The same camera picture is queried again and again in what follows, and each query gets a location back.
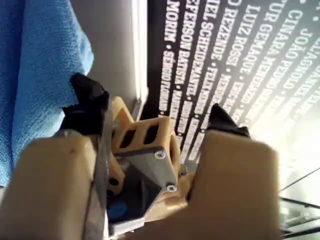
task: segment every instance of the white wall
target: white wall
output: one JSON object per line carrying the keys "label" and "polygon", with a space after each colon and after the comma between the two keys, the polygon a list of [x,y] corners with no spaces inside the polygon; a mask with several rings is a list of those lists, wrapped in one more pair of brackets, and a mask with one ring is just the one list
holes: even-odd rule
{"label": "white wall", "polygon": [[131,0],[71,0],[71,4],[94,53],[89,77],[121,96],[132,110],[137,89]]}

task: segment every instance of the blue cloth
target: blue cloth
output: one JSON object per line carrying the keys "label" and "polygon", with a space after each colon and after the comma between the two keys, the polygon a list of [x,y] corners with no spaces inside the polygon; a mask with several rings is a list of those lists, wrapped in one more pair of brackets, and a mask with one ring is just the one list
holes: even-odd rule
{"label": "blue cloth", "polygon": [[92,63],[69,0],[0,1],[0,186],[26,144],[59,129],[77,103],[70,77]]}

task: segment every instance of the bolt head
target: bolt head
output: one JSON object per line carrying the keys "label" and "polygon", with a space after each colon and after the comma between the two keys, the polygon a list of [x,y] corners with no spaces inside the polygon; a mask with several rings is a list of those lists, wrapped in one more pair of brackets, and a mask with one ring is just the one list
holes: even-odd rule
{"label": "bolt head", "polygon": [[166,153],[164,151],[156,151],[154,156],[156,159],[164,159],[166,157]]}
{"label": "bolt head", "polygon": [[174,185],[174,184],[168,184],[168,185],[166,186],[166,191],[167,191],[167,192],[174,193],[174,192],[177,191],[177,187],[176,187],[176,185]]}

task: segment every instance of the blue component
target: blue component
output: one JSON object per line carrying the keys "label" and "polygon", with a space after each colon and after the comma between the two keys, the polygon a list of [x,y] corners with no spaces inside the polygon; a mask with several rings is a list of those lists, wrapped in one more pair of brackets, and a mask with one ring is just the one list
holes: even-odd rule
{"label": "blue component", "polygon": [[127,205],[124,202],[117,202],[109,207],[106,212],[110,220],[116,220],[122,217],[127,211]]}

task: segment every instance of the wire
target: wire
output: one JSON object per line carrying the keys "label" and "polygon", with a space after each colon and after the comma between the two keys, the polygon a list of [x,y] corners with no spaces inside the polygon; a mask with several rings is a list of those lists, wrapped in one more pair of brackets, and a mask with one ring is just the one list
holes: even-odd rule
{"label": "wire", "polygon": [[296,184],[297,182],[301,181],[302,179],[305,179],[306,177],[308,177],[309,175],[313,174],[314,172],[318,171],[320,169],[320,167],[318,167],[317,169],[313,170],[312,172],[309,172],[308,174],[300,177],[299,179],[295,180],[293,183],[289,184],[288,186],[285,186],[284,188],[282,188],[280,192],[282,192],[283,190],[286,190],[287,188],[291,187],[293,184]]}

